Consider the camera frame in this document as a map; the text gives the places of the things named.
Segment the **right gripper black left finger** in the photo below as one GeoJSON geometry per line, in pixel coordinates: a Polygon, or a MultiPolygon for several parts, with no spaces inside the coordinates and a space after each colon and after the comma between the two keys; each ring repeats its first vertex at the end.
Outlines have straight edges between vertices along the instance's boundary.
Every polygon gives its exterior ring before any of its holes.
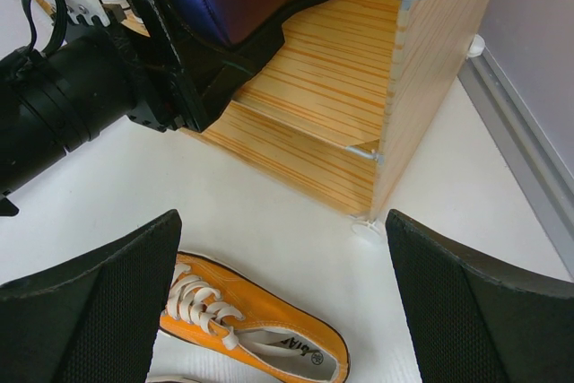
{"type": "Polygon", "coordinates": [[[121,239],[1,286],[3,382],[143,382],[182,221],[169,210],[121,239]]]}

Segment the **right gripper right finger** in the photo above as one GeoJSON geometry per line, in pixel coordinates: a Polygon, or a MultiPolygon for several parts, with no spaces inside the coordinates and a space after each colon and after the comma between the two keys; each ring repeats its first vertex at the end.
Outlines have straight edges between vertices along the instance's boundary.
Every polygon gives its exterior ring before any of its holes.
{"type": "Polygon", "coordinates": [[[425,382],[571,382],[573,284],[506,263],[397,210],[387,243],[425,382]]]}

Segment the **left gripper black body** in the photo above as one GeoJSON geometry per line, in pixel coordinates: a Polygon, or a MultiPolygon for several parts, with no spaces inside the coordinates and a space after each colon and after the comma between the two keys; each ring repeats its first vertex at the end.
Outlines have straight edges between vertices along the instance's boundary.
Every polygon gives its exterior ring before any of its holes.
{"type": "Polygon", "coordinates": [[[166,0],[127,0],[147,30],[132,43],[157,92],[183,120],[204,132],[234,93],[261,71],[265,55],[254,44],[231,49],[207,41],[187,26],[166,0]]]}

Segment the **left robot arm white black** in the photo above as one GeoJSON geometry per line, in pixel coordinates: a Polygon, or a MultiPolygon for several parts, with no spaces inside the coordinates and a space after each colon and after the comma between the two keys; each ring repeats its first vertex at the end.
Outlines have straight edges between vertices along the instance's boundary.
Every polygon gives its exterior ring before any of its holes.
{"type": "MultiPolygon", "coordinates": [[[[204,131],[232,94],[254,76],[247,57],[200,44],[179,54],[167,32],[129,30],[119,10],[72,24],[54,0],[48,44],[34,42],[1,61],[1,214],[19,210],[10,195],[120,118],[158,132],[204,131]]],[[[21,0],[26,17],[33,0],[21,0]]]]}

